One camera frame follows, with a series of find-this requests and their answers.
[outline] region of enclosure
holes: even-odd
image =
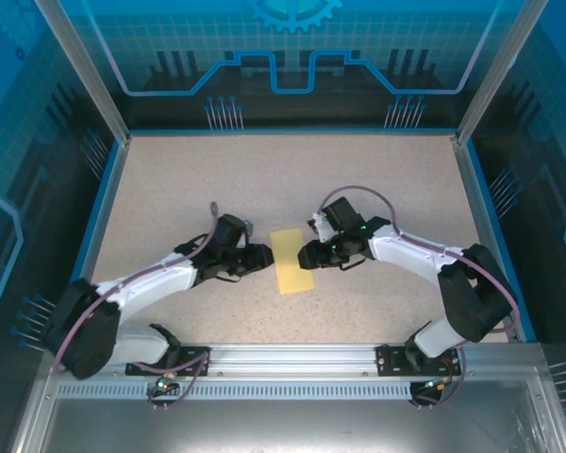
[[[310,241],[347,184],[412,234],[482,243],[516,294],[452,404],[380,376],[378,347],[444,306],[372,261],[305,287],[275,262],[136,313],[210,348],[165,413],[126,365],[53,369],[38,334],[71,281],[160,260],[212,200],[252,242]],[[158,449],[566,452],[566,0],[0,0],[0,451]]]

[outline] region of speckled tabletop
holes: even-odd
[[[133,273],[207,232],[211,200],[221,213],[250,220],[254,242],[298,227],[314,239],[306,220],[346,184],[384,193],[406,231],[457,246],[477,242],[448,137],[135,137],[94,281]],[[363,217],[389,217],[375,197],[345,195]],[[443,314],[438,289],[391,264],[313,275],[313,291],[290,295],[279,294],[274,266],[238,284],[212,280],[130,322],[163,324],[184,343],[384,343],[403,342]]]

